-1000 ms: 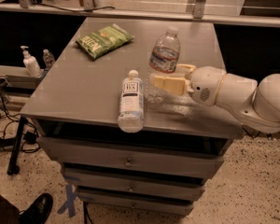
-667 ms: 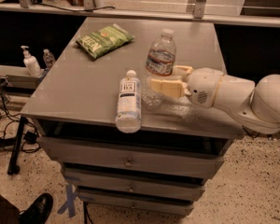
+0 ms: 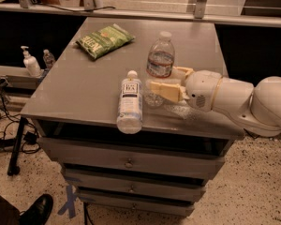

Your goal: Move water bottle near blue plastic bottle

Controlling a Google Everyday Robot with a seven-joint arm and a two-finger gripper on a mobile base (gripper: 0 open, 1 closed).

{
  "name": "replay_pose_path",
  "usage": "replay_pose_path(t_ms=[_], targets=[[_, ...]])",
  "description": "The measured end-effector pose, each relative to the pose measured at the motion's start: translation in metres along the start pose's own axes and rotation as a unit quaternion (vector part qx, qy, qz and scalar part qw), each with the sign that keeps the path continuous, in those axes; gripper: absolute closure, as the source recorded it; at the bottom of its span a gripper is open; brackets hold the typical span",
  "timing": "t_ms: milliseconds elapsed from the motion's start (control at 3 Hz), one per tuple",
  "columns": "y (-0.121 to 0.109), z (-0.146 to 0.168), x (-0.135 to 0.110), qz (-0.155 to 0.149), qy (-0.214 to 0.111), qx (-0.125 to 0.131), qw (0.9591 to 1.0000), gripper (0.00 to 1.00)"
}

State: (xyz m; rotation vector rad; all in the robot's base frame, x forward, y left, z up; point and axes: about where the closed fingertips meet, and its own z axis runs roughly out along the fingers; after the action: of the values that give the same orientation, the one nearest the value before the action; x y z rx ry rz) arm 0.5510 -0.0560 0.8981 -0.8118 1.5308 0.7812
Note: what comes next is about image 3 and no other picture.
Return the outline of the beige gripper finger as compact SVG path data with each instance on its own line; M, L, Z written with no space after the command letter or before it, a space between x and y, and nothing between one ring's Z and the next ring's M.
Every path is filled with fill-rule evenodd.
M150 82L149 89L153 93L174 103L178 103L182 100L188 99L188 95L185 91L185 88L180 84Z
M194 69L190 67L174 67L172 69L172 75L177 79L186 79L193 72Z

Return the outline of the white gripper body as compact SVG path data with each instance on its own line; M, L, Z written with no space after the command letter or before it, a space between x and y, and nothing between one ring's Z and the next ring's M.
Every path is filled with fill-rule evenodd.
M187 104L204 112L212 109L214 92L222 80L220 73L200 70L193 72L185 81L185 91L188 95Z

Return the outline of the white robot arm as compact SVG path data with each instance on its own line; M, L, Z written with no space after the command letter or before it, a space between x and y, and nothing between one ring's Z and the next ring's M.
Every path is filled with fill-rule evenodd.
M193 109L222 113L257 135L281 133L281 77L253 85L209 70L174 67L168 78L150 78L146 87L173 103L185 101Z

